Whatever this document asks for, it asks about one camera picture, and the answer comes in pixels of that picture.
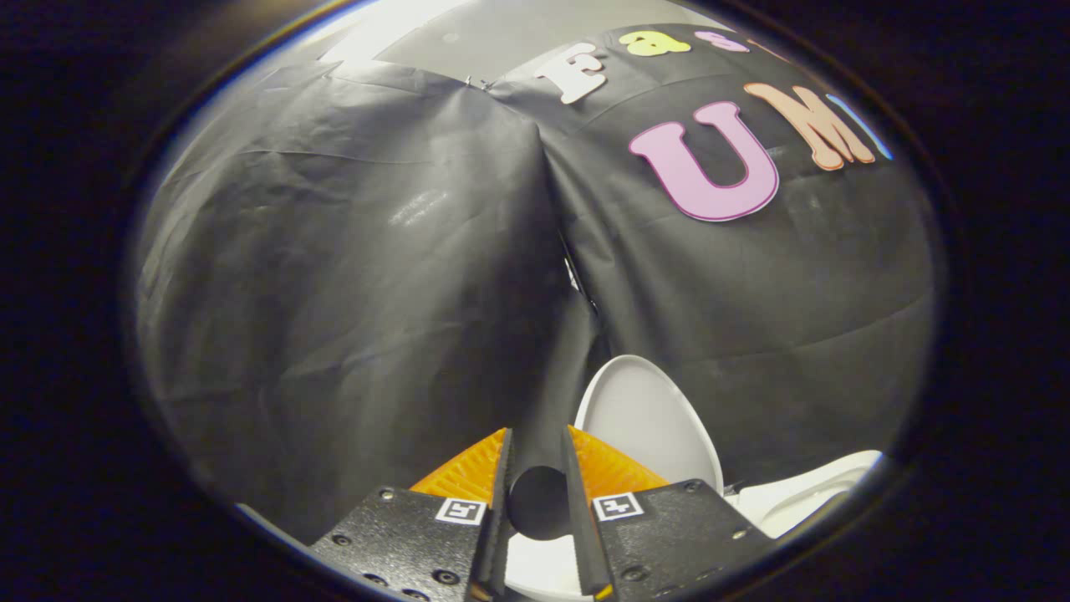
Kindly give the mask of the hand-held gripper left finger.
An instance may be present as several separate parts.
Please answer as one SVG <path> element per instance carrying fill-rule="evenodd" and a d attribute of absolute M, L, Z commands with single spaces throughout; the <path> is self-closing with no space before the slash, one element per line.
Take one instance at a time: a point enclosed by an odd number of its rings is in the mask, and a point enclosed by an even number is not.
<path fill-rule="evenodd" d="M 377 487 L 310 547 L 321 564 L 389 601 L 504 595 L 513 430 L 500 428 L 413 487 Z"/>

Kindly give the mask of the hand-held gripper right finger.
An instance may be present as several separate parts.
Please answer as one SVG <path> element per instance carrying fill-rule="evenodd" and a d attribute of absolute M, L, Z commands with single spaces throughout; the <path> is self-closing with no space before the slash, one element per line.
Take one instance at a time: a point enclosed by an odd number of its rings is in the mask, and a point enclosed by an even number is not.
<path fill-rule="evenodd" d="M 719 599 L 773 551 L 771 538 L 698 477 L 669 483 L 574 426 L 561 447 L 582 595 Z"/>

